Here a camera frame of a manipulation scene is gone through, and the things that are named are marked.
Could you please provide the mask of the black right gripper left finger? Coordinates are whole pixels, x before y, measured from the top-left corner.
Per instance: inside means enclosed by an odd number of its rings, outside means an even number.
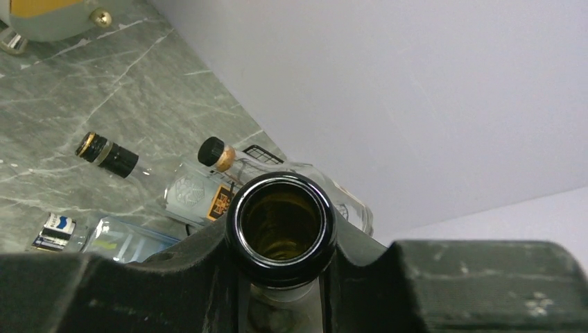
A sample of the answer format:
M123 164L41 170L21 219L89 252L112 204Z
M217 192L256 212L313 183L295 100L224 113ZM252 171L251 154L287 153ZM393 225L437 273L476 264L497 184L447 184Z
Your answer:
M237 332L238 275L217 221L142 263L1 256L2 332Z

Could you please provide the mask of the dark green silver-capped wine bottle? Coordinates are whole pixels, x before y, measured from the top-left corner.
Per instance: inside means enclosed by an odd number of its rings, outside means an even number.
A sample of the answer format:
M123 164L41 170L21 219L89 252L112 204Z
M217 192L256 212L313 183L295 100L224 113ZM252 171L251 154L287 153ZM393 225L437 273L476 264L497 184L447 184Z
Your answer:
M248 281L246 332L322 332L320 276L335 251L337 213L306 176L248 181L226 216L225 241Z

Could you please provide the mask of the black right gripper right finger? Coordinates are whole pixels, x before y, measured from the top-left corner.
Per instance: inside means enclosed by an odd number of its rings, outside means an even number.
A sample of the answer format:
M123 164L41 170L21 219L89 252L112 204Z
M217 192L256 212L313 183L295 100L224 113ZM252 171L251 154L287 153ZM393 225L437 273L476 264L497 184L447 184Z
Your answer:
M587 276L548 241L404 239L346 220L322 277L326 332L586 332Z

